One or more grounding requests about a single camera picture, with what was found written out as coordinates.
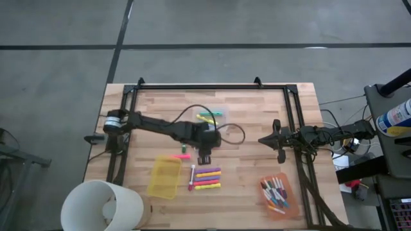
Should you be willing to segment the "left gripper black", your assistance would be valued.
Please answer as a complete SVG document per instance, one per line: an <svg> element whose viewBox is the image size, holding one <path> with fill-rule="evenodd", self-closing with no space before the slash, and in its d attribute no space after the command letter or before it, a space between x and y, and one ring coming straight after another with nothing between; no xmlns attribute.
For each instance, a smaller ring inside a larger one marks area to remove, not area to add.
<svg viewBox="0 0 411 231"><path fill-rule="evenodd" d="M208 123L193 123L188 144L198 151L198 165L211 164L211 150L221 145L221 134L217 129L210 129Z"/></svg>

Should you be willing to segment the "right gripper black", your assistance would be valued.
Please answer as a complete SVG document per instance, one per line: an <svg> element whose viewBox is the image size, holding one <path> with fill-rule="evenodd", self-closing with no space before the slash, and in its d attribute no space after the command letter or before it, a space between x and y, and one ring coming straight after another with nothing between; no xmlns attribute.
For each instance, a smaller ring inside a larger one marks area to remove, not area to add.
<svg viewBox="0 0 411 231"><path fill-rule="evenodd" d="M274 119L272 127L274 132L260 138L258 142L276 150L278 152L277 161L279 164L283 164L286 160L286 153L283 148L291 146L290 139L292 137L292 132L289 127L282 127L279 119Z"/></svg>

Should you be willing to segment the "slim red Expo marker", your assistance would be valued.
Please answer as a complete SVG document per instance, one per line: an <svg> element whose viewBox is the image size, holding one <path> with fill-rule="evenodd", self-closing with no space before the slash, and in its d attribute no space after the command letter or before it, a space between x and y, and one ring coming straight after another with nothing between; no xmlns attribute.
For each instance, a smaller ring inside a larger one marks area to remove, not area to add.
<svg viewBox="0 0 411 231"><path fill-rule="evenodd" d="M189 191L193 190L193 180L194 180L194 175L195 175L195 167L196 167L196 165L194 165L194 164L191 165L190 179L189 179L189 184L188 184L188 190Z"/></svg>

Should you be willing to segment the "clear plastic bin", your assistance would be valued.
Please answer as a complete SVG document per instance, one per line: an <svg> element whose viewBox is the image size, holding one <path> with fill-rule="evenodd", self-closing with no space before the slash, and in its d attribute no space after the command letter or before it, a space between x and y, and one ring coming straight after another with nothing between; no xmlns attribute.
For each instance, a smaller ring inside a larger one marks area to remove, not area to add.
<svg viewBox="0 0 411 231"><path fill-rule="evenodd" d="M223 106L207 106L207 109L204 109L202 107L193 107L191 109L192 111L192 120L194 120L196 123L207 123L202 120L197 119L196 115L199 114L200 112L223 112L223 116L204 116L208 119L214 119L218 125L214 126L213 124L208 123L209 130L215 130L216 128L221 127L222 125L226 124L229 122L229 112L227 107Z"/></svg>

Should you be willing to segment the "yellow plastic bin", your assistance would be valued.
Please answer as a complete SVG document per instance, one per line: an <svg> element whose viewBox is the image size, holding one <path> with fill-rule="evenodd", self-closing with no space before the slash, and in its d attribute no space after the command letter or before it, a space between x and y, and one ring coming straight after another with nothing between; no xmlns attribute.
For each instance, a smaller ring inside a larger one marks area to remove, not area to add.
<svg viewBox="0 0 411 231"><path fill-rule="evenodd" d="M182 161L179 158L161 155L155 159L147 193L151 197L174 199L179 184Z"/></svg>

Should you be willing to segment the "white paper sheet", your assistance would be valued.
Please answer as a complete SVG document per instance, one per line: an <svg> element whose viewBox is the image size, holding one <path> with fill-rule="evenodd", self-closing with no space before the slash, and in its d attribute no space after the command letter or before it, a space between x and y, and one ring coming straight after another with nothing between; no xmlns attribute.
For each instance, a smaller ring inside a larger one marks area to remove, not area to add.
<svg viewBox="0 0 411 231"><path fill-rule="evenodd" d="M347 155L336 155L336 157L333 157L333 165L336 171L347 168L349 167L349 157Z"/></svg>

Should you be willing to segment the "small silver device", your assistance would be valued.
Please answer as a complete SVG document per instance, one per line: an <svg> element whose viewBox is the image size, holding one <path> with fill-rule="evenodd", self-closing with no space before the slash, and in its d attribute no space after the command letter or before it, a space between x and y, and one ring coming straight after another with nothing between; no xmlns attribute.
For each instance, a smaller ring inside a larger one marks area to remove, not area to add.
<svg viewBox="0 0 411 231"><path fill-rule="evenodd" d="M348 152L355 152L360 145L360 141L356 138L345 139L342 141L342 147Z"/></svg>

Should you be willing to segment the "black padded bar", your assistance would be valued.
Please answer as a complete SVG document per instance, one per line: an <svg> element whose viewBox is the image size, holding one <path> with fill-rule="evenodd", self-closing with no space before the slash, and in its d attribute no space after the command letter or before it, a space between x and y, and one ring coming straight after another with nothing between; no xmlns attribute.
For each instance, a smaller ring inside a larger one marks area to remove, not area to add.
<svg viewBox="0 0 411 231"><path fill-rule="evenodd" d="M344 184L353 180L367 178L374 175L386 175L389 173L384 156L376 157L354 166L336 171L338 183Z"/></svg>

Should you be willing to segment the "grey side cart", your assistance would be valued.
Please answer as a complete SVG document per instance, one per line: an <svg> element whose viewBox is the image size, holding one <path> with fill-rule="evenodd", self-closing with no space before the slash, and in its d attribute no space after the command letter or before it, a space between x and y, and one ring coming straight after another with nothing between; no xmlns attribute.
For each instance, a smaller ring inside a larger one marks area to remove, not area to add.
<svg viewBox="0 0 411 231"><path fill-rule="evenodd" d="M378 116L411 98L411 87L398 89L391 98L381 96L375 86L366 86L364 91L373 121ZM402 155L404 151L411 150L411 141L409 146L395 143L396 139L411 138L411 132L404 133L399 137L389 137L381 132L377 132L377 134L389 174L396 178L411 179L411 158Z"/></svg>

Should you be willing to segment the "white blue spray can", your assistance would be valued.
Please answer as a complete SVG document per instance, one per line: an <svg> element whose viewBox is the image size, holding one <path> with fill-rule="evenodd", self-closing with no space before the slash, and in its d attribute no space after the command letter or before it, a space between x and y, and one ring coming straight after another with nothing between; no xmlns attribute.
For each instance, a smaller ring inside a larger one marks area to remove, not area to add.
<svg viewBox="0 0 411 231"><path fill-rule="evenodd" d="M389 137L411 132L411 98L380 115L376 119L376 128Z"/></svg>

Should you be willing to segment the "black slanted pole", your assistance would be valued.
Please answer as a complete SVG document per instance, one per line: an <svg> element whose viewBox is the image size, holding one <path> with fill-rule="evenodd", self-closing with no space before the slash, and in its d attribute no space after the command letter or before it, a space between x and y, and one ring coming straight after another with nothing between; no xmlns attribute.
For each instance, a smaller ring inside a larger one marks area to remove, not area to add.
<svg viewBox="0 0 411 231"><path fill-rule="evenodd" d="M404 87L410 81L411 81L411 68L403 72L398 77L391 80L390 82L384 85L378 85L377 90L381 96L385 98L391 98L394 95L395 91L397 91L401 87Z"/></svg>

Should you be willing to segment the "white cylindrical shade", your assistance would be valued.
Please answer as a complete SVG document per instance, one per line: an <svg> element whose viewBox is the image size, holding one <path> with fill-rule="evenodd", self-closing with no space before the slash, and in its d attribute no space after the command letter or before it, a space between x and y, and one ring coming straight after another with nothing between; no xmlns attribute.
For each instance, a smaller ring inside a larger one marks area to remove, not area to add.
<svg viewBox="0 0 411 231"><path fill-rule="evenodd" d="M64 231L133 231L148 222L151 212L149 201L137 192L91 180L69 193L60 221Z"/></svg>

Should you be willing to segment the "purple-lit keyboard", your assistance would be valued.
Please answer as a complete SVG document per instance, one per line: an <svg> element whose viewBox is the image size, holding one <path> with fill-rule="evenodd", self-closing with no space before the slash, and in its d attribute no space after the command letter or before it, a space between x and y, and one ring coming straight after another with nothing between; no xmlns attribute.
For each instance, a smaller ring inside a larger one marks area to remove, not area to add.
<svg viewBox="0 0 411 231"><path fill-rule="evenodd" d="M411 231L411 198L390 199L389 203L396 231Z"/></svg>

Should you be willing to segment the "grey metal stand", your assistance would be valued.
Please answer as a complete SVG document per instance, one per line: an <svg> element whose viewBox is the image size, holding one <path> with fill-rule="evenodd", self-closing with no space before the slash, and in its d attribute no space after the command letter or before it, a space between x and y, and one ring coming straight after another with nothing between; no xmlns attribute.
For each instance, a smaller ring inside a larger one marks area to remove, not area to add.
<svg viewBox="0 0 411 231"><path fill-rule="evenodd" d="M4 137L6 133L17 143L16 148L5 144ZM16 180L13 180L12 176L12 162L22 164ZM28 173L34 164L48 168L51 165L51 159L41 158L21 151L19 141L9 131L0 128L0 231L9 229Z"/></svg>

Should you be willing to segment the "black aluminium table frame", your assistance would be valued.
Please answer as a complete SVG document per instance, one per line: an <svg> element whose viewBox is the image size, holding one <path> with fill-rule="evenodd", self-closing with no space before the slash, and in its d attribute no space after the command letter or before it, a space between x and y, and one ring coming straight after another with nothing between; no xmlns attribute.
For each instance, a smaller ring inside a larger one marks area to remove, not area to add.
<svg viewBox="0 0 411 231"><path fill-rule="evenodd" d="M121 98L120 109L126 109L128 94L131 94L130 111L133 112L136 107L137 93L139 90L244 90L244 89L272 89L281 90L284 94L284 102L286 106L286 113L289 122L289 129L296 131L295 122L293 119L292 106L290 103L290 94L293 94L295 101L295 109L300 126L304 126L304 117L299 99L299 91L296 84L263 84L261 80L256 77L253 83L223 83L223 84L146 84L143 78L140 78L135 84L126 84L123 87L123 95ZM125 176L125 166L128 157L128 148L130 144L130 134L127 133L126 138L120 141L122 152L119 154L110 152L110 162L107 171L106 181L123 185ZM305 218L309 230L321 231L350 231L352 228L340 221L336 215L326 205L325 201L320 197L319 188L317 185L317 178L313 160L308 157L308 172L307 175L302 167L302 153L294 150L296 157L297 173L300 180L301 196L305 211Z"/></svg>

